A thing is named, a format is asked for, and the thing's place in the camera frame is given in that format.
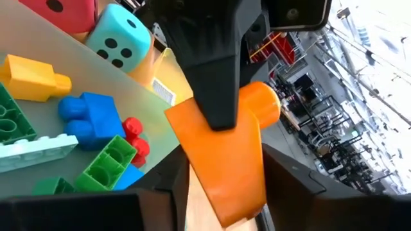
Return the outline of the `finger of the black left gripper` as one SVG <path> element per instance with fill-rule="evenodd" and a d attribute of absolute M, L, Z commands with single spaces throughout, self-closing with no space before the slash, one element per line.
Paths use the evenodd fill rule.
<path fill-rule="evenodd" d="M 150 0 L 150 9 L 208 125 L 234 128 L 241 40 L 262 12 L 261 0 Z"/>
<path fill-rule="evenodd" d="M 268 20 L 258 17 L 244 34 L 240 51 L 240 87 L 254 81 L 268 81 L 268 63 L 263 54 L 263 41 L 269 32 Z"/>

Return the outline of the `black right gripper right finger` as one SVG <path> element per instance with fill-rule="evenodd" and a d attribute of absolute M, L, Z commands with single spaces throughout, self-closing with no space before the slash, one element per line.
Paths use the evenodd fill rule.
<path fill-rule="evenodd" d="M 366 195 L 262 147 L 276 231 L 411 231 L 411 195 Z"/>

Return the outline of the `blue arch toy brick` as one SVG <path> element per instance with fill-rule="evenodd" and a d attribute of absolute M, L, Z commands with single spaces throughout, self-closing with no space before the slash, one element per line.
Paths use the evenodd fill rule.
<path fill-rule="evenodd" d="M 144 173 L 140 171 L 135 165 L 129 164 L 124 173 L 120 176 L 119 180 L 113 187 L 113 191 L 124 190 L 127 187 L 134 184 L 140 178 L 144 176 Z"/>

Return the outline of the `green rectangular toy brick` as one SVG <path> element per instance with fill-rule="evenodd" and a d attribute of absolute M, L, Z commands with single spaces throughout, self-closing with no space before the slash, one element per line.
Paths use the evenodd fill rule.
<path fill-rule="evenodd" d="M 74 181 L 80 192 L 111 191 L 137 150 L 124 138 L 115 136 Z"/>

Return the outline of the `small dark green brick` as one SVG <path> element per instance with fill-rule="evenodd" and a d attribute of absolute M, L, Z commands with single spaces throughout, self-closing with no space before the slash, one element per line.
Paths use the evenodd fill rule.
<path fill-rule="evenodd" d="M 76 192 L 76 189 L 62 177 L 40 180 L 33 189 L 33 195 L 54 195 L 74 192 Z"/>

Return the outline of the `light cyan plate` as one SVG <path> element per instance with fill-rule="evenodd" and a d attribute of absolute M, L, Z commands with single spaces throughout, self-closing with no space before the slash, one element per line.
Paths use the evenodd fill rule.
<path fill-rule="evenodd" d="M 43 136 L 35 141 L 21 139 L 13 144 L 0 144 L 0 173 L 64 158 L 77 144 L 74 135 L 65 133 L 53 138 Z"/>

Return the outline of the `red round-stud toy brick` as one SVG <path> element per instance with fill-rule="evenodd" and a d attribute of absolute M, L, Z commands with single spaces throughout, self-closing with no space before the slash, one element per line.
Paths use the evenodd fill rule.
<path fill-rule="evenodd" d="M 126 141 L 136 149 L 136 155 L 131 163 L 135 167 L 142 167 L 146 164 L 146 158 L 150 153 L 150 145 L 146 139 L 141 137 L 143 125 L 135 117 L 128 117 L 122 123 L 126 135 Z"/>

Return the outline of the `blue two-stud toy brick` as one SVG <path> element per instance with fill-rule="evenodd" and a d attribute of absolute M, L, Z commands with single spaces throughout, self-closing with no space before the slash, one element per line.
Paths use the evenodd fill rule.
<path fill-rule="evenodd" d="M 58 115 L 65 122 L 64 133 L 74 135 L 83 150 L 98 151 L 115 136 L 125 137 L 111 96 L 90 92 L 66 96 L 58 103 Z"/>

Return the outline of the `cyan foam die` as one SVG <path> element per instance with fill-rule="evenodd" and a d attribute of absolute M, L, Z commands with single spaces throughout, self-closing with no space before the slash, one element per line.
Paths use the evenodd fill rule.
<path fill-rule="evenodd" d="M 144 24 L 127 9 L 110 3 L 85 45 L 115 67 L 129 73 L 147 55 L 151 36 Z"/>

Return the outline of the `orange wedge toy brick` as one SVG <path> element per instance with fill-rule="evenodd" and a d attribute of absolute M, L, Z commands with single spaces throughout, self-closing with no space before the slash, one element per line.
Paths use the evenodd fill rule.
<path fill-rule="evenodd" d="M 266 203 L 261 131 L 276 123 L 281 102 L 261 81 L 240 89 L 233 129 L 210 129 L 193 98 L 165 115 L 221 226 L 256 216 Z"/>

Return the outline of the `dark green studded brick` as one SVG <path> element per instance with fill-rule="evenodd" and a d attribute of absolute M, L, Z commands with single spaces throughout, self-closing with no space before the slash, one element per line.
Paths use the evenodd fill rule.
<path fill-rule="evenodd" d="M 7 145 L 26 139 L 32 141 L 37 133 L 5 86 L 0 83 L 0 143 Z"/>

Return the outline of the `long yellow toy brick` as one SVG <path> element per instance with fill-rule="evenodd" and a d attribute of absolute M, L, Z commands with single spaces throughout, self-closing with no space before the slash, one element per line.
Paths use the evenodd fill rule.
<path fill-rule="evenodd" d="M 55 72 L 51 64 L 6 55 L 0 65 L 0 83 L 14 99 L 46 102 L 71 92 L 70 77 Z"/>

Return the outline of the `red foam die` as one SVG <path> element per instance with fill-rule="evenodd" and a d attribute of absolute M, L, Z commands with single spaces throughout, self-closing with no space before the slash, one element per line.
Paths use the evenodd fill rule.
<path fill-rule="evenodd" d="M 97 21 L 96 0 L 18 0 L 66 33 L 89 32 Z"/>

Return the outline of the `red metal rack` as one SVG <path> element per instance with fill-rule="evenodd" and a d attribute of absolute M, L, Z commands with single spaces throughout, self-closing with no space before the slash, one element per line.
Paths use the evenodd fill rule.
<path fill-rule="evenodd" d="M 295 62 L 295 51 L 291 43 L 279 32 L 270 32 L 256 49 L 250 52 L 250 59 L 259 62 L 268 59 L 271 55 L 276 55 L 287 65 Z"/>

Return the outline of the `teal translucent plastic bin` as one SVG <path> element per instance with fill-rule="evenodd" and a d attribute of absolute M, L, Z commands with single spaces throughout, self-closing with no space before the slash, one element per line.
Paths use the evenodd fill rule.
<path fill-rule="evenodd" d="M 56 72 L 71 78 L 72 95 L 93 92 L 112 96 L 122 119 L 138 118 L 150 143 L 144 172 L 178 146 L 164 115 L 169 107 L 165 101 L 18 0 L 0 0 L 0 58 L 5 53 L 52 64 Z M 60 160 L 0 173 L 0 198 L 30 195 L 35 184 L 45 178 L 61 176 L 73 183 L 96 155 L 75 148 Z"/>

